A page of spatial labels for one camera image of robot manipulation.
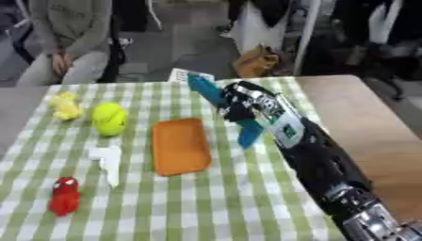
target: gray sweater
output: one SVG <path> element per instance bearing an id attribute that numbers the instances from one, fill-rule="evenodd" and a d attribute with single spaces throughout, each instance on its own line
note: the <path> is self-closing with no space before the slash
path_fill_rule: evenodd
<path id="1" fill-rule="evenodd" d="M 29 0 L 32 23 L 43 52 L 107 51 L 112 0 Z"/>

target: brown bag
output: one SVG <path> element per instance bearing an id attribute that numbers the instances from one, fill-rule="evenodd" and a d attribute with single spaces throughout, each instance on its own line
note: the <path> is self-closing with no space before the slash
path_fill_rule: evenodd
<path id="1" fill-rule="evenodd" d="M 273 54 L 269 47 L 260 44 L 243 54 L 233 63 L 233 67 L 239 77 L 255 78 L 265 76 L 279 62 L 279 56 Z"/>

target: green checkered tablecloth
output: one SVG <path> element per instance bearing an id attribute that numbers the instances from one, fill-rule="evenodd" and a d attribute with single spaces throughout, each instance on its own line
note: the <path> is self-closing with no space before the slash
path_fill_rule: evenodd
<path id="1" fill-rule="evenodd" d="M 311 120 L 312 105 L 293 78 L 252 80 L 285 93 Z M 219 82 L 224 86 L 227 81 Z M 58 91 L 77 93 L 91 109 L 105 101 L 127 108 L 127 129 L 104 138 L 88 118 L 60 121 L 47 104 Z M 206 170 L 154 173 L 151 127 L 179 118 L 203 121 L 212 154 Z M 244 151 L 239 129 L 185 83 L 54 86 L 0 162 L 0 240 L 342 240 L 305 192 L 270 135 Z M 90 147 L 122 147 L 120 185 L 111 189 Z M 77 211 L 48 211 L 54 181 L 80 183 Z"/>

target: tennis ball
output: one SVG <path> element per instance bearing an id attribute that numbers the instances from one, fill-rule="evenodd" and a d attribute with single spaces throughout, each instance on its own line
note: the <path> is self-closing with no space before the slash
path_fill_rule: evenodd
<path id="1" fill-rule="evenodd" d="M 95 107 L 92 124 L 98 132 L 107 137 L 116 136 L 126 126 L 127 113 L 119 104 L 105 102 Z"/>

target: robotic hand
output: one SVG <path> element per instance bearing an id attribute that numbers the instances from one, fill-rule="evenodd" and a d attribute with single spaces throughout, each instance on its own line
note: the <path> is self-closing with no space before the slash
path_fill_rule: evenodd
<path id="1" fill-rule="evenodd" d="M 288 165 L 348 240 L 422 241 L 422 220 L 399 224 L 348 154 L 282 94 L 241 81 L 220 95 L 227 103 L 220 111 L 224 119 L 250 120 L 253 110 L 262 114 Z"/>

